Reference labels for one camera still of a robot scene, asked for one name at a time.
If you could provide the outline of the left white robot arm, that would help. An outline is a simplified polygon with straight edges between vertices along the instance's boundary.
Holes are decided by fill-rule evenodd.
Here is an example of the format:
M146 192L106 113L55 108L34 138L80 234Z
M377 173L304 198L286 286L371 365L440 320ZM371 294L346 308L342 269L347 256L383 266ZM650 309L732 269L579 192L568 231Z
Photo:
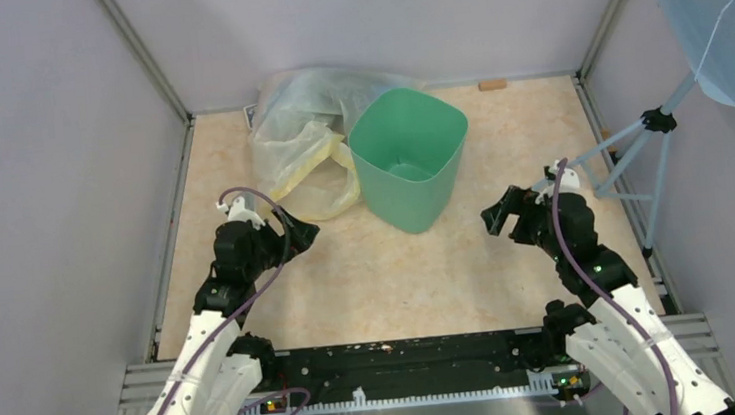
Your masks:
M195 295L185 344L146 415L239 415L251 392L275 384L272 343L241 327L262 294L258 278L277 277L320 229L282 209L274 216L284 233L254 212L230 214L216 229L214 261Z

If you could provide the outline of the clear yellowish plastic bag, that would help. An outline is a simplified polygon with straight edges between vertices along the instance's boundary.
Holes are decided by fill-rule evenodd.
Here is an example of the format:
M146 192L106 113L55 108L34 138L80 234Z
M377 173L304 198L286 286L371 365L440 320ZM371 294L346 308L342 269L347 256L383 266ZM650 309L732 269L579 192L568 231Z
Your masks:
M258 188L303 221L334 219L361 199L349 135L389 90L421 79L367 69L292 69L262 84L248 144Z

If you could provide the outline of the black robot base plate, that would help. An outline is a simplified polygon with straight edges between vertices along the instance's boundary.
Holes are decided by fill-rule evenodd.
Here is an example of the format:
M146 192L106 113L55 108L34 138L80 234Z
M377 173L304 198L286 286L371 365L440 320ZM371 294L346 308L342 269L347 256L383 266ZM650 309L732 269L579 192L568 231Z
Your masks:
M539 328L430 336L282 352L255 391L303 388L311 406L347 402L356 389L371 401L456 395L523 387L571 362Z

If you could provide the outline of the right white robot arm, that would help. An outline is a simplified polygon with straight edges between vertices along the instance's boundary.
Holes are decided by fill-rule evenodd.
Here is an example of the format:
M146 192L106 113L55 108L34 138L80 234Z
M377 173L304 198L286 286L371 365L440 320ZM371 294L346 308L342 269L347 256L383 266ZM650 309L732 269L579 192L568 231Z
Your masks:
M583 196L510 186L481 219L495 236L511 215L517 220L509 238L549 256L578 298L546 306L542 349L550 360L582 364L628 415L735 415L735 398L692 360L635 273L600 242Z

